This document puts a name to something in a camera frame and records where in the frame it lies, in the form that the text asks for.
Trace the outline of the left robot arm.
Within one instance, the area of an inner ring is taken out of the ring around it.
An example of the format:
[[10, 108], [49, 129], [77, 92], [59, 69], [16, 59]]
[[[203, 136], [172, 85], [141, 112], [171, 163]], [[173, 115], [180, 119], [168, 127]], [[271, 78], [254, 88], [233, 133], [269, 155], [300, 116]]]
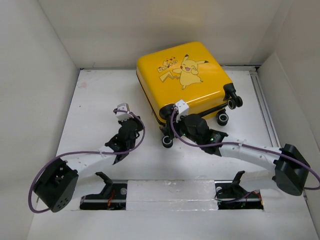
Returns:
[[72, 199], [86, 195], [107, 198], [111, 194], [112, 180], [105, 175], [112, 165], [126, 158], [139, 145], [137, 138], [144, 139], [145, 126], [139, 116], [131, 115], [120, 121], [118, 133], [97, 151], [62, 153], [36, 174], [28, 192], [28, 206], [40, 214], [32, 204], [32, 194], [46, 205], [46, 211], [61, 211]]

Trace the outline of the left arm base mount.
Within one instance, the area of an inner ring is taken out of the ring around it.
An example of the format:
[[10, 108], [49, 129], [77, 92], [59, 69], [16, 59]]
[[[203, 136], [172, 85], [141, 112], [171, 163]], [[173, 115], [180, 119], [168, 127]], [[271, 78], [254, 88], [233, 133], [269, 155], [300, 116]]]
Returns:
[[103, 188], [97, 194], [83, 196], [80, 200], [79, 209], [87, 211], [126, 210], [128, 180], [113, 181], [103, 172], [97, 172], [96, 175], [103, 180]]

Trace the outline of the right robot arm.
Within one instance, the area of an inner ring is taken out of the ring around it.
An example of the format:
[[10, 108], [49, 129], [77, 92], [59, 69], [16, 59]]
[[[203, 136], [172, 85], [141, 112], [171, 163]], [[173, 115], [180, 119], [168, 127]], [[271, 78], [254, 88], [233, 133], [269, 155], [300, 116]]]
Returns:
[[197, 114], [176, 119], [170, 117], [170, 127], [175, 137], [186, 137], [187, 145], [199, 148], [207, 154], [241, 160], [262, 168], [261, 171], [239, 171], [231, 184], [231, 191], [237, 197], [261, 189], [280, 189], [292, 195], [302, 195], [310, 165], [291, 144], [284, 147], [258, 146], [245, 140], [208, 127], [207, 122]]

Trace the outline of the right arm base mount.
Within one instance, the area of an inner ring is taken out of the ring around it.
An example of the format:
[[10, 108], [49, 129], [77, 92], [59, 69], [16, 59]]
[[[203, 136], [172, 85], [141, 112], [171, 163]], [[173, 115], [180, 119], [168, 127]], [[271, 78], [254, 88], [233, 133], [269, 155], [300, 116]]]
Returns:
[[264, 210], [260, 191], [249, 192], [240, 186], [244, 173], [239, 171], [233, 180], [215, 181], [214, 200], [218, 210]]

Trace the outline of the yellow hard-shell suitcase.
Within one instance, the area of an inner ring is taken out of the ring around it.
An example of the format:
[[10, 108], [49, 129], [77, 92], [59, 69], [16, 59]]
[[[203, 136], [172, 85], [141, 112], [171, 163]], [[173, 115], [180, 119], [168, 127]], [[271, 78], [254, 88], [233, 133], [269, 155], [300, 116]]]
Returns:
[[184, 43], [140, 57], [136, 75], [163, 133], [162, 145], [173, 145], [170, 118], [175, 103], [188, 105], [190, 114], [216, 117], [220, 126], [229, 121], [226, 108], [243, 105], [227, 73], [205, 45]]

